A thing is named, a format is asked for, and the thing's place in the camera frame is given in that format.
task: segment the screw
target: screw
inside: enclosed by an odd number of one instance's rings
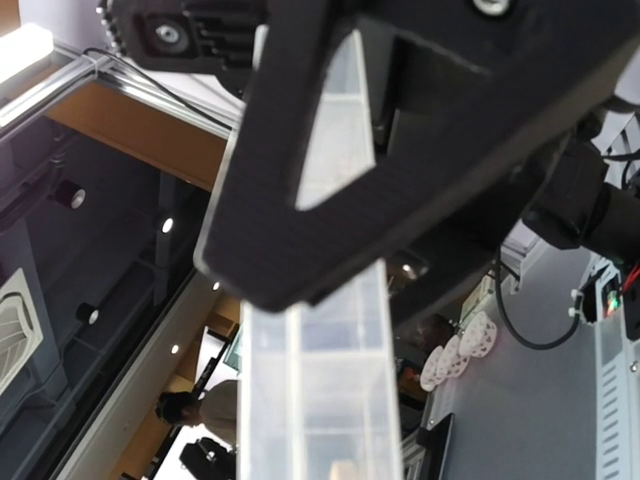
[[[473,4],[485,15],[499,17],[507,13],[511,0],[473,0]]]
[[[160,25],[156,28],[156,35],[165,43],[178,43],[180,41],[180,32],[171,25]]]

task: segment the clear plastic container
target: clear plastic container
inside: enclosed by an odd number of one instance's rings
[[[321,203],[373,166],[362,41],[355,32],[330,69],[298,208]],[[273,315],[245,303],[242,316],[241,478],[400,480],[383,262],[315,308],[298,305]]]

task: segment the metal frame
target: metal frame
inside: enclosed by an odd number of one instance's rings
[[[98,81],[218,137],[229,138],[230,130],[200,117],[142,77],[131,75],[109,57],[82,55],[63,47],[56,47],[55,53],[54,61],[62,67],[0,108],[0,143],[24,130],[49,109],[92,81]],[[221,117],[206,106],[198,105],[198,108],[211,116]]]
[[[633,362],[633,342],[625,337],[624,309],[609,319],[604,311],[602,290],[618,270],[608,264],[604,275],[596,282],[596,302],[599,322],[595,325],[595,359],[597,386],[596,479],[636,478],[638,461],[632,452],[638,441],[638,379],[630,370]],[[592,274],[602,265],[596,264]]]

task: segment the red wire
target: red wire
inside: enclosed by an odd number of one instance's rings
[[[627,293],[631,286],[636,283],[636,281],[640,278],[640,265],[636,265],[631,273],[627,277],[627,280],[624,282],[624,286],[622,287],[622,293]]]

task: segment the air conditioning vent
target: air conditioning vent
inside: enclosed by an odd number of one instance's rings
[[[0,395],[41,342],[40,322],[20,269],[0,288]]]
[[[603,365],[599,372],[596,480],[635,478],[630,474],[633,467],[628,380],[622,354]]]

